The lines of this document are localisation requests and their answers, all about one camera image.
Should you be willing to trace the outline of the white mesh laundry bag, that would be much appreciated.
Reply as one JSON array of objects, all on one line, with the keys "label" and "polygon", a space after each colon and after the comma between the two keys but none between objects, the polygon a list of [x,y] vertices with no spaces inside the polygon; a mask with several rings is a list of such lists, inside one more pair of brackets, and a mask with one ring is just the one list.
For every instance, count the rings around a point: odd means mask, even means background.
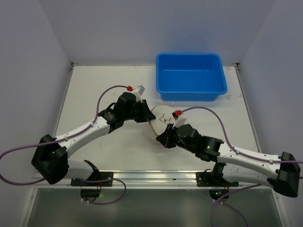
[{"label": "white mesh laundry bag", "polygon": [[156,117],[154,120],[144,123],[143,135],[151,144],[159,144],[156,137],[161,135],[168,124],[174,124],[175,119],[172,113],[175,109],[169,105],[157,105],[151,112]]}]

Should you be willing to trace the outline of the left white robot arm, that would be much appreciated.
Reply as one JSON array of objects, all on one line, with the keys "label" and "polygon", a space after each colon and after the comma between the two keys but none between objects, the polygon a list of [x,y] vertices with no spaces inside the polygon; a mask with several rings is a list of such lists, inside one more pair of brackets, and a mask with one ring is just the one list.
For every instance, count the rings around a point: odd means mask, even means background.
[{"label": "left white robot arm", "polygon": [[31,164],[49,184],[58,183],[63,178],[96,183],[100,180],[98,168],[88,160],[74,161],[70,157],[93,140],[122,127],[125,121],[142,123],[155,118],[146,100],[124,92],[115,103],[97,112],[97,116],[87,125],[56,138],[43,136]]}]

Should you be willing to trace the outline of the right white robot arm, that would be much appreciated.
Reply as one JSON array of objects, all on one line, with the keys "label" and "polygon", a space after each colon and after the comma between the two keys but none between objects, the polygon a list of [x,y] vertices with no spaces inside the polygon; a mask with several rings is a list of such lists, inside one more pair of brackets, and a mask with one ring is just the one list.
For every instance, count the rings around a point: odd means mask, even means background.
[{"label": "right white robot arm", "polygon": [[271,187],[275,192],[296,198],[301,168],[290,153],[269,155],[239,151],[220,139],[202,136],[191,125],[169,124],[156,140],[165,148],[180,147],[206,162],[215,162],[213,180],[246,182]]}]

